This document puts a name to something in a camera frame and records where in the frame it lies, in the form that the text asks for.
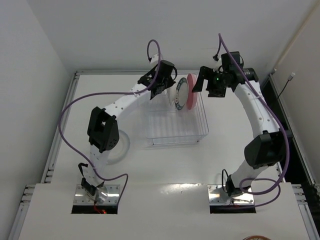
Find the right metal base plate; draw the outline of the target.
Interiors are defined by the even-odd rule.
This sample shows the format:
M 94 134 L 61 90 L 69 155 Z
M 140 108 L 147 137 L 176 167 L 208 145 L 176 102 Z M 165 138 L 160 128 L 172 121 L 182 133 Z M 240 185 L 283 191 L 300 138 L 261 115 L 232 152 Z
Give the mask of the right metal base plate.
M 238 195 L 228 196 L 220 184 L 207 185 L 207 191 L 210 206 L 253 206 L 255 204 L 254 196 L 252 194 L 240 193 Z

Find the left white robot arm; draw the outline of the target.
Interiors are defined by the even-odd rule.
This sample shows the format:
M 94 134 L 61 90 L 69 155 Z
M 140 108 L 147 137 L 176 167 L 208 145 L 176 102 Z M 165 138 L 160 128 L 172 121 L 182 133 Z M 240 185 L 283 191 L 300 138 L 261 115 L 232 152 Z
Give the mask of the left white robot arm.
M 107 165 L 122 159 L 130 147 L 128 135 L 119 129 L 123 121 L 140 107 L 146 108 L 147 140 L 151 145 L 170 146 L 197 143 L 209 133 L 199 92 L 193 93 L 197 75 L 178 78 L 175 65 L 162 58 L 113 103 L 95 107 L 90 114 L 87 135 L 90 156 L 80 164 L 81 187 L 94 199 L 104 188 L 102 174 Z

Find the brown bowl at edge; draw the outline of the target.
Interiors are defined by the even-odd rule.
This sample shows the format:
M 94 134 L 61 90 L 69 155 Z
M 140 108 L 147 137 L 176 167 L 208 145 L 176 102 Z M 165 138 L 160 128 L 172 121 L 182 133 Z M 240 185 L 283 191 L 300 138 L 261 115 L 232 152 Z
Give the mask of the brown bowl at edge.
M 243 240 L 271 240 L 271 239 L 263 235 L 250 235 L 243 238 Z

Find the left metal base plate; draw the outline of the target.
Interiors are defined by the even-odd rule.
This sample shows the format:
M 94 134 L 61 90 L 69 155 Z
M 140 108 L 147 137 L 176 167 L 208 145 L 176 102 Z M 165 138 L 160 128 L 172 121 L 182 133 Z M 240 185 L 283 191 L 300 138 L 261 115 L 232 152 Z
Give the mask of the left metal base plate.
M 105 184 L 98 187 L 95 194 L 89 194 L 81 185 L 77 185 L 73 198 L 74 206 L 116 206 L 120 198 L 120 186 Z

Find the metal base plate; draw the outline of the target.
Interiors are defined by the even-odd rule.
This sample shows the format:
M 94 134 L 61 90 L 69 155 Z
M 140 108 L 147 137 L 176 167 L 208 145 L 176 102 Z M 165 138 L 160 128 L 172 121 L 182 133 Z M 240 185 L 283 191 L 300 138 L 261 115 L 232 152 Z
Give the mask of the metal base plate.
M 120 186 L 105 184 L 98 187 L 95 194 L 89 194 L 81 185 L 77 185 L 73 198 L 74 206 L 116 206 L 120 198 Z
M 254 196 L 252 194 L 240 193 L 238 195 L 228 196 L 220 184 L 207 185 L 207 191 L 210 206 L 253 206 L 255 204 Z

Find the pink plate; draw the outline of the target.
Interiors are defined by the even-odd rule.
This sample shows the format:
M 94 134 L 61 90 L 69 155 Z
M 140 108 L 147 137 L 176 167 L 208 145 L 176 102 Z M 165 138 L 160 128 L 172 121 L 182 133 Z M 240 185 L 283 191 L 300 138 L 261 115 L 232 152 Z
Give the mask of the pink plate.
M 196 106 L 198 100 L 198 93 L 193 92 L 193 88 L 197 82 L 197 76 L 193 73 L 189 73 L 186 79 L 188 83 L 188 97 L 186 101 L 186 107 L 188 110 L 192 110 Z

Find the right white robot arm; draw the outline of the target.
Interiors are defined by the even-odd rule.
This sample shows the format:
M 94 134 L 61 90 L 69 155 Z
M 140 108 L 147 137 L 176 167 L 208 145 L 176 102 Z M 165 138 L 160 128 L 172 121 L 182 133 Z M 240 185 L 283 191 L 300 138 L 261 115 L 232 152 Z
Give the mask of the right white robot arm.
M 227 52 L 215 59 L 221 60 L 218 69 L 210 68 L 203 75 L 208 81 L 208 97 L 223 98 L 227 89 L 231 89 L 243 106 L 253 134 L 253 139 L 244 148 L 244 161 L 227 178 L 226 192 L 229 196 L 247 193 L 263 171 L 284 161 L 278 180 L 269 189 L 259 192 L 264 195 L 278 187 L 286 174 L 290 161 L 289 133 L 261 94 L 255 70 L 243 67 L 240 53 Z

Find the green rimmed white plate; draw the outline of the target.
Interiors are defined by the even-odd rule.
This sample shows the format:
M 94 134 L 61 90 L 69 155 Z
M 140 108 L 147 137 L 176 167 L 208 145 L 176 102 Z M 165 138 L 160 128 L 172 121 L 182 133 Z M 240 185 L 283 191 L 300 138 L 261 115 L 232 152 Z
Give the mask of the green rimmed white plate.
M 182 77 L 176 85 L 175 107 L 178 111 L 182 110 L 188 99 L 189 85 L 185 77 Z

